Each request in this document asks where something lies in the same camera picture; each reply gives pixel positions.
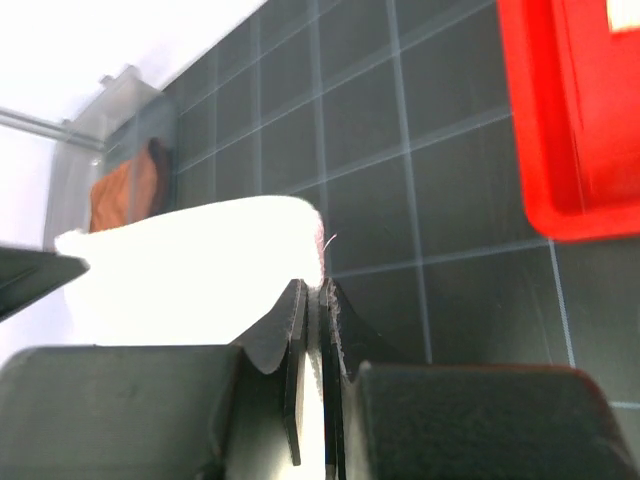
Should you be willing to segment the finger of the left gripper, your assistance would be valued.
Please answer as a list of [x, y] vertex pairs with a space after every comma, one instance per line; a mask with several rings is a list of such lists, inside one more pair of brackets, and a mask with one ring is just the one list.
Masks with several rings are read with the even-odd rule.
[[89, 270], [81, 259], [1, 246], [1, 319], [6, 320]]

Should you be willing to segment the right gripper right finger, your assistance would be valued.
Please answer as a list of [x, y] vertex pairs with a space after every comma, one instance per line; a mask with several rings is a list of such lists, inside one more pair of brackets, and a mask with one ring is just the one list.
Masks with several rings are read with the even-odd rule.
[[320, 293], [330, 479], [635, 479], [602, 390], [542, 365], [427, 366], [402, 355], [327, 280]]

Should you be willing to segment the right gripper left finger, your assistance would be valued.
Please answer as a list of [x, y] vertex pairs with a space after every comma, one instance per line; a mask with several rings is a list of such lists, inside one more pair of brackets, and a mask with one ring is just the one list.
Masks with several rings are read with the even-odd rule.
[[301, 463], [307, 288], [229, 345], [39, 347], [1, 371], [5, 479], [283, 479]]

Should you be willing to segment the white pink towel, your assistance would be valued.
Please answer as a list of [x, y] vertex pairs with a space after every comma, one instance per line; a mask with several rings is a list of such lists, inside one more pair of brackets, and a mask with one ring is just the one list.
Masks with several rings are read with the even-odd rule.
[[[55, 247], [89, 267], [64, 290], [79, 346], [209, 346], [236, 341], [292, 281], [306, 285], [308, 308], [324, 278], [323, 240], [309, 202], [258, 196], [71, 230]], [[301, 463], [283, 479], [325, 475], [316, 379], [305, 346]]]

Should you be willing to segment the brown towel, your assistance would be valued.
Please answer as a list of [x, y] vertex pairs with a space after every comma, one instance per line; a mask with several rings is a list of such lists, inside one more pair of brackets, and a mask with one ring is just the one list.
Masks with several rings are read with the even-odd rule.
[[136, 156], [93, 185], [89, 232], [119, 228], [159, 214], [169, 194], [170, 174], [170, 152], [159, 138], [150, 138]]

